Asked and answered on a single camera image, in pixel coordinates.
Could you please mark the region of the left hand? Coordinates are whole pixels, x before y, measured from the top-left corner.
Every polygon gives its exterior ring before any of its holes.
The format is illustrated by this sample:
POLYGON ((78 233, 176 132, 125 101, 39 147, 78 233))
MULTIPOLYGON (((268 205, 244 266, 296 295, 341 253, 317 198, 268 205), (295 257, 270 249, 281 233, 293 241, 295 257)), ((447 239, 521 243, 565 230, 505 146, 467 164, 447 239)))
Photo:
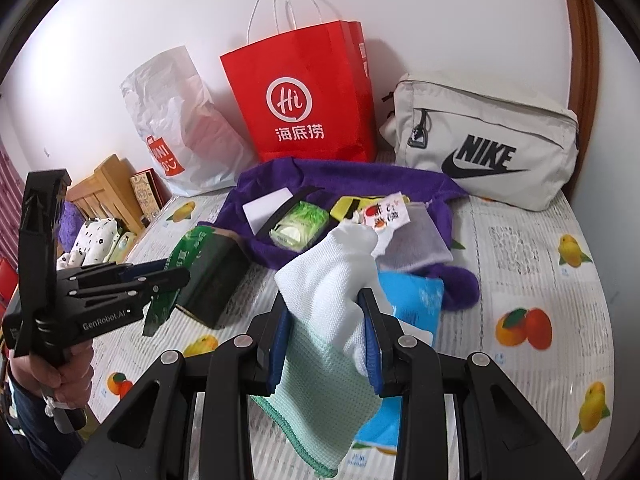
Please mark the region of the left hand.
POLYGON ((35 396, 46 387, 53 399, 68 408, 84 408, 90 399, 93 367, 92 340, 68 349, 65 364, 55 368, 40 356, 14 356, 9 353, 10 370, 17 385, 35 396))

